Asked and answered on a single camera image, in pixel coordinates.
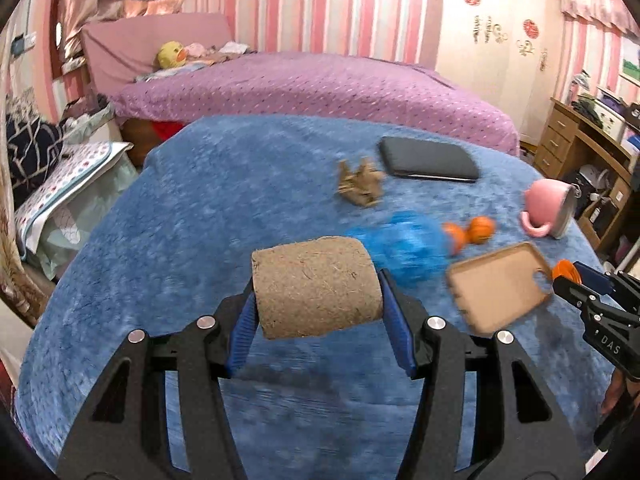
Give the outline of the person right hand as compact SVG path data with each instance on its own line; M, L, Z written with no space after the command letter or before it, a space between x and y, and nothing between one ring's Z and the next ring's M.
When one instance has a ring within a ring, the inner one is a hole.
M620 397L627 391L626 378L621 370L614 370L611 376L610 384L605 391L603 401L601 403L600 411L602 415L608 414Z

